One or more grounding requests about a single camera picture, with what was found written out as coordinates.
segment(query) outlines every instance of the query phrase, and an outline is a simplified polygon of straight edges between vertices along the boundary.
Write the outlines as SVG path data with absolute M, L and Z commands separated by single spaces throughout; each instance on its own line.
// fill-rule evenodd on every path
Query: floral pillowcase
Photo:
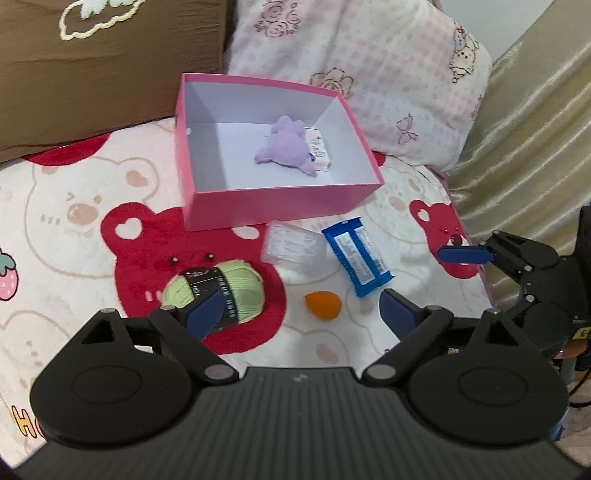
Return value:
M 370 147 L 443 171 L 459 158 L 491 58 L 426 0 L 238 0 L 230 74 L 347 99 Z

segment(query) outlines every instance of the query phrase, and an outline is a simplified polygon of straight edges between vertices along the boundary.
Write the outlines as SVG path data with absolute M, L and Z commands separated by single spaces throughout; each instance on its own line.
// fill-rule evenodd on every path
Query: bear nose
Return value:
M 86 203 L 75 203 L 70 205 L 67 212 L 67 218 L 76 225 L 88 225 L 99 217 L 99 211 L 92 205 Z
M 463 239 L 461 235 L 458 235 L 457 233 L 454 233 L 452 235 L 452 245 L 454 247 L 461 247 L 463 243 Z

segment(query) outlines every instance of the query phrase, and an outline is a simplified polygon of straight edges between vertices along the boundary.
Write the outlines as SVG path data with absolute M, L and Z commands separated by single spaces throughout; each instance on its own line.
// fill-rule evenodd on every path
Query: gold curtain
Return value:
M 474 241 L 499 229 L 572 252 L 591 200 L 590 20 L 589 0 L 555 0 L 493 66 L 448 178 Z M 486 276 L 509 305 L 517 285 L 495 268 Z

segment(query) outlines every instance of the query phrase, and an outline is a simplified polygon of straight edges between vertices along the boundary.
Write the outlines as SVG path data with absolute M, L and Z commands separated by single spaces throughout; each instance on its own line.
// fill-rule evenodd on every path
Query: open box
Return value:
M 314 178 L 275 163 L 255 164 L 282 115 L 320 131 L 328 171 Z M 339 215 L 384 183 L 345 100 L 320 87 L 185 73 L 175 143 L 190 231 Z

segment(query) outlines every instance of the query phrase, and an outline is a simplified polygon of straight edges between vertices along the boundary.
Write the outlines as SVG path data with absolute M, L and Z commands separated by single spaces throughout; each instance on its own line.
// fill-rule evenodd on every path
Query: black yarn label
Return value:
M 195 298 L 211 290 L 222 292 L 226 306 L 224 307 L 222 319 L 213 328 L 212 332 L 219 332 L 220 330 L 238 324 L 236 299 L 228 284 L 228 280 L 219 268 L 191 268 L 185 270 L 182 275 L 187 280 Z

